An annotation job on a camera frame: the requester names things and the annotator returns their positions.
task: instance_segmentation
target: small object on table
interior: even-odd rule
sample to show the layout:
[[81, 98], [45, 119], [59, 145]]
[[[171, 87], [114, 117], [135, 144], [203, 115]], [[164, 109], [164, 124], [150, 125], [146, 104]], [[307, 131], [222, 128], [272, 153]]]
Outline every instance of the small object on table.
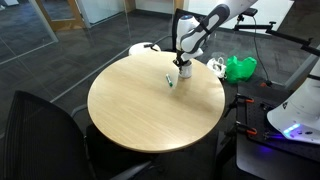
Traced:
[[169, 74], [166, 74], [166, 79], [167, 79], [167, 81], [168, 81], [168, 83], [169, 83], [169, 86], [170, 87], [172, 87], [172, 81], [171, 81], [171, 79], [170, 79], [170, 76], [169, 76]]

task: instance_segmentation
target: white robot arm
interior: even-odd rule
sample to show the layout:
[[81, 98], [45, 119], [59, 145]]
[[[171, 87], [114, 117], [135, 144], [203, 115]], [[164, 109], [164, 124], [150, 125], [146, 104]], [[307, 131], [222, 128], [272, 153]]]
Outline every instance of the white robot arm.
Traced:
[[177, 58], [173, 61], [179, 67], [179, 75], [183, 78], [191, 77], [192, 64], [189, 60], [203, 54], [200, 47], [206, 38], [224, 22], [241, 14], [257, 1], [219, 0], [201, 22], [190, 15], [181, 17], [177, 26]]

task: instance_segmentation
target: floor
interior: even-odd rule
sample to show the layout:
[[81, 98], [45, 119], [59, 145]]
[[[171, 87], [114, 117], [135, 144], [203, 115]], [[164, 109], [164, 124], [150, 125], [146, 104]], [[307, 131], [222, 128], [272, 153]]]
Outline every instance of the floor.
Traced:
[[[320, 27], [313, 23], [317, 18], [310, 18], [312, 14], [320, 12], [318, 1], [314, 2], [315, 4], [310, 5], [297, 1], [284, 21], [287, 23], [281, 25], [279, 31], [303, 38], [313, 36], [313, 45], [319, 44], [319, 33], [316, 32], [319, 32]], [[2, 64], [0, 134], [4, 131], [15, 90], [31, 92], [71, 112], [74, 107], [86, 103], [89, 88], [99, 72], [112, 62], [127, 56], [127, 47], [141, 41], [154, 42], [170, 34], [171, 16], [168, 15], [151, 16], [150, 13], [135, 11], [128, 14], [128, 21], [129, 26], [127, 16], [120, 14], [89, 30], [58, 32], [58, 44], [49, 45]], [[269, 79], [278, 83], [284, 83], [309, 56], [308, 53], [299, 50], [297, 44], [279, 38], [259, 35], [256, 41]], [[171, 46], [170, 39], [158, 44], [162, 49]], [[266, 78], [261, 62], [256, 56], [252, 34], [219, 29], [212, 34], [207, 45], [203, 47], [204, 55], [197, 58], [199, 61], [206, 63], [216, 55], [214, 52], [224, 53], [226, 57], [235, 55], [238, 59], [251, 56], [257, 59], [258, 65], [250, 83], [258, 85]], [[73, 85], [76, 86], [62, 95]], [[223, 87], [227, 106], [236, 93], [236, 85], [224, 82]], [[83, 131], [91, 124], [87, 111], [81, 112], [75, 120]], [[212, 132], [195, 145], [182, 151], [162, 154], [157, 162], [164, 165], [164, 173], [150, 171], [141, 179], [212, 179], [217, 132], [226, 130], [234, 120], [235, 114], [232, 112], [227, 119], [221, 119]]]

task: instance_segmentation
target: green plastic bag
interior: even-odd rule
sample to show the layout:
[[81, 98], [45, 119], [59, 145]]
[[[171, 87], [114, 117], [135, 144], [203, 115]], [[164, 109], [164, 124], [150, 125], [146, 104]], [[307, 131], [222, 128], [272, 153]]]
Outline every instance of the green plastic bag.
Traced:
[[239, 61], [236, 56], [228, 58], [226, 75], [229, 83], [247, 81], [256, 69], [257, 61], [252, 57], [247, 57]]

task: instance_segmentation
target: black office chair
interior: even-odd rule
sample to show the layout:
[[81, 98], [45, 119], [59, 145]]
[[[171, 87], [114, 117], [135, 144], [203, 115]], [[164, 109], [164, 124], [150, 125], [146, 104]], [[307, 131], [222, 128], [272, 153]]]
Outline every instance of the black office chair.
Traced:
[[[4, 179], [94, 179], [83, 134], [69, 114], [50, 102], [17, 91], [4, 138]], [[128, 179], [149, 164], [114, 179]]]
[[174, 17], [173, 17], [173, 22], [172, 22], [172, 48], [171, 49], [165, 49], [164, 51], [170, 51], [170, 52], [176, 52], [176, 39], [177, 39], [177, 26], [178, 26], [178, 21], [179, 19], [184, 16], [184, 15], [192, 15], [194, 16], [199, 22], [204, 19], [206, 16], [205, 15], [201, 15], [201, 14], [197, 14], [197, 13], [193, 13], [190, 11], [186, 11], [186, 10], [182, 10], [177, 8], [175, 13], [174, 13]]

